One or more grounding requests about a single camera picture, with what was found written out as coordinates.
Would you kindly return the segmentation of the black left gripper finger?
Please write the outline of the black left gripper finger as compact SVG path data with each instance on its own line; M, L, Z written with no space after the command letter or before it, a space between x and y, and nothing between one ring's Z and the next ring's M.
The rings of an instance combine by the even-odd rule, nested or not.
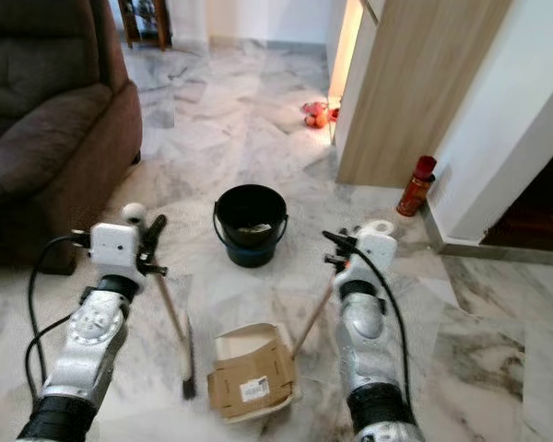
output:
M166 227L166 215L156 215L153 223L147 225L141 233L140 261L145 264L153 264L156 257L156 248L159 244L159 236Z

